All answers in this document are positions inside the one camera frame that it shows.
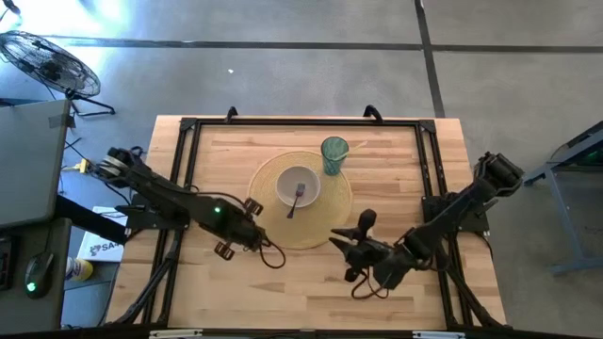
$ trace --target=metal fork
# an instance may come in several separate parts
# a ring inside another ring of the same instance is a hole
[[[298,189],[295,191],[295,201],[293,202],[293,206],[291,206],[291,210],[289,214],[286,215],[287,218],[293,218],[293,211],[295,211],[295,205],[298,203],[298,198],[303,195],[303,191],[305,190],[305,184],[299,183]]]

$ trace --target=metal stand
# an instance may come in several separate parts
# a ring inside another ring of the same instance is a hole
[[[67,89],[67,91],[65,91],[65,97],[71,101],[73,110],[75,111],[75,114],[78,117],[93,117],[93,116],[100,116],[100,115],[106,115],[106,114],[108,114],[108,115],[115,114],[115,109],[113,108],[113,106],[99,103],[99,102],[94,101],[89,98],[84,98],[83,96],[76,94],[72,89]],[[75,105],[75,103],[73,102],[73,100],[83,100],[83,101],[86,101],[86,102],[89,102],[89,103],[92,103],[95,105],[99,105],[104,108],[108,108],[109,110],[101,111],[101,112],[94,112],[94,113],[81,113],[80,110]]]
[[[568,149],[564,153],[556,156],[540,168],[524,176],[524,186],[532,186],[537,180],[546,178],[550,192],[555,199],[557,209],[562,217],[562,226],[571,240],[574,258],[568,264],[551,267],[550,270],[553,274],[586,268],[603,267],[603,257],[593,258],[585,255],[576,228],[569,216],[569,206],[563,198],[556,179],[557,172],[561,171],[603,170],[602,168],[597,167],[572,166],[582,161],[585,156],[603,148],[603,121],[573,138],[567,142],[566,145]]]

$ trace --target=wooden table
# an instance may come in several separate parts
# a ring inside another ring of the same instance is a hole
[[[156,120],[147,164],[166,177],[171,172],[181,118],[159,116]],[[461,124],[456,119],[437,119],[435,123],[448,190],[458,191],[472,182]],[[291,151],[319,153],[321,141],[332,135],[341,136],[352,145],[368,141],[366,147],[349,156],[343,167],[354,195],[349,226],[356,224],[363,210],[372,208],[378,213],[374,236],[391,243],[422,222],[420,199],[424,192],[415,133],[411,128],[204,126],[193,184],[200,190],[222,191],[245,199],[249,182],[261,164],[275,155]],[[434,173],[427,136],[425,140],[430,173]],[[184,181],[190,142],[191,137],[188,137],[180,185]],[[432,187],[437,192],[433,175]],[[125,246],[107,320],[123,314],[148,281],[156,238],[157,232],[145,231]],[[343,255],[330,243],[312,250],[286,250],[285,267],[273,270],[262,264],[257,253],[238,249],[233,260],[225,262],[213,252],[216,242],[213,235],[199,227],[193,226],[186,232],[171,305],[170,327],[445,328],[435,272],[411,271],[386,300],[354,300],[350,297],[353,284],[344,281],[347,266]],[[488,248],[473,234],[460,234],[459,245],[468,285],[492,316],[504,322]],[[280,259],[270,252],[267,260],[277,262]],[[159,313],[163,286],[159,291],[155,316]],[[455,315],[460,319],[454,287],[451,287],[451,294]]]

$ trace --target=gray floor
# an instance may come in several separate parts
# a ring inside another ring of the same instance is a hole
[[[15,1],[24,11],[20,29],[42,35],[421,43],[411,0]],[[600,1],[423,3],[433,43],[603,44]],[[0,30],[9,29],[9,19]],[[68,140],[82,137],[77,148],[91,159],[111,146],[146,147],[158,114],[224,114],[235,105],[244,115],[359,115],[373,104],[386,117],[434,116],[421,51],[66,48],[99,75],[103,88],[96,99],[119,112],[77,120]],[[461,119],[473,162],[485,151],[502,152],[533,169],[603,118],[603,54],[436,52],[434,65],[446,116]],[[0,63],[0,73],[0,97],[50,99],[11,65]],[[78,160],[65,154],[66,165]],[[122,203],[91,178],[65,174],[63,181],[67,196],[88,207]],[[509,323],[603,336],[603,271],[553,277],[547,270],[570,254],[548,188],[521,189],[488,217]],[[81,236],[73,231],[72,253]],[[112,269],[101,267],[93,281],[110,280]],[[68,291],[63,323],[95,325],[107,293],[107,283]]]

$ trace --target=woven placemat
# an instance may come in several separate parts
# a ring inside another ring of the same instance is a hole
[[[317,199],[295,210],[295,217],[286,218],[291,207],[276,195],[276,181],[281,173],[292,166],[312,169],[320,180]],[[322,156],[310,152],[291,152],[278,155],[262,165],[253,176],[249,196],[264,205],[257,225],[266,229],[270,241],[292,250],[311,249],[324,244],[332,228],[341,228],[351,211],[350,183],[343,173],[336,176],[324,174]]]

